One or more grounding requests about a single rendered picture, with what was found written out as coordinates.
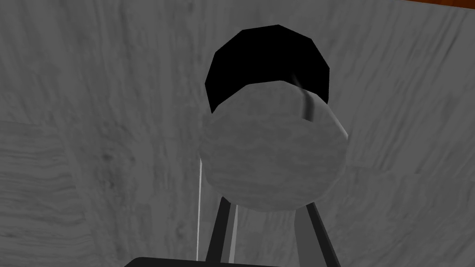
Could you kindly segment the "grey and black door knob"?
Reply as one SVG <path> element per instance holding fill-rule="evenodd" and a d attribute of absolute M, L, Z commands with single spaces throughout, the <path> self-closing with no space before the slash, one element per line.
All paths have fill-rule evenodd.
<path fill-rule="evenodd" d="M 296 210 L 346 167 L 348 134 L 328 105 L 330 68 L 282 25 L 241 30 L 214 54 L 199 147 L 207 182 L 238 206 Z"/>

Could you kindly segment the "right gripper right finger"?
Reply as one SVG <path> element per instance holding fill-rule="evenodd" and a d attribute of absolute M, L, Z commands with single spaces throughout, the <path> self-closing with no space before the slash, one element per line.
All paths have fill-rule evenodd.
<path fill-rule="evenodd" d="M 341 267 L 315 203 L 295 211 L 294 229 L 300 267 Z"/>

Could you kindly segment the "grey wooden door leaf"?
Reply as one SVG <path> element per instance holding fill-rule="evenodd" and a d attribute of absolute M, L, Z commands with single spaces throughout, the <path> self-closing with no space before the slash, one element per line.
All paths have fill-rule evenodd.
<path fill-rule="evenodd" d="M 475 267 L 475 10 L 406 0 L 0 0 L 0 267 L 203 261 L 205 78 L 275 24 L 349 135 L 316 202 L 341 267 Z"/>

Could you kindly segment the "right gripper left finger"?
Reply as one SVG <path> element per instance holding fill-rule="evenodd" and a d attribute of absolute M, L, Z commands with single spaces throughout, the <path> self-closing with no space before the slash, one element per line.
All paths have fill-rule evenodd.
<path fill-rule="evenodd" d="M 238 207 L 221 197 L 206 262 L 233 263 Z"/>

